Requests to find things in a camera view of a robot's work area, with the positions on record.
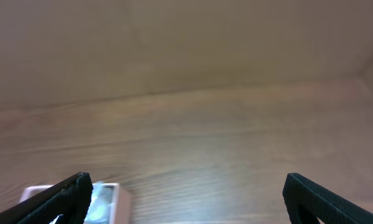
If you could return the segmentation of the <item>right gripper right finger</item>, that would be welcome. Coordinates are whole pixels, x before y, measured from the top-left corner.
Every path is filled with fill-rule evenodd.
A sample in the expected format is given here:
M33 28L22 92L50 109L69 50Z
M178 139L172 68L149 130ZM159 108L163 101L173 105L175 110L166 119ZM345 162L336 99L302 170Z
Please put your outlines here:
M289 173L282 195L292 224L373 224L373 213L298 173Z

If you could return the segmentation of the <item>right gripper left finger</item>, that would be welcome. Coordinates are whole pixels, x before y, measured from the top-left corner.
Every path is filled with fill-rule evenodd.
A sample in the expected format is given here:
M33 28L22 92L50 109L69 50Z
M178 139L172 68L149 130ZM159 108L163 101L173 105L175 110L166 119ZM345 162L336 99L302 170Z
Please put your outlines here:
M0 213L1 224L83 224L92 201L92 180L79 172Z

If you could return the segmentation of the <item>clear pump bottle dark liquid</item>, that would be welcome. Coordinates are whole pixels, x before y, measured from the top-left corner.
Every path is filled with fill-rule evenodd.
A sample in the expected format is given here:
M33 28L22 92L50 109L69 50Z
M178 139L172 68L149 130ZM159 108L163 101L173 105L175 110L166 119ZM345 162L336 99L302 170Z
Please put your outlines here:
M84 224L108 224L113 197L113 188L103 182L95 182L90 206Z

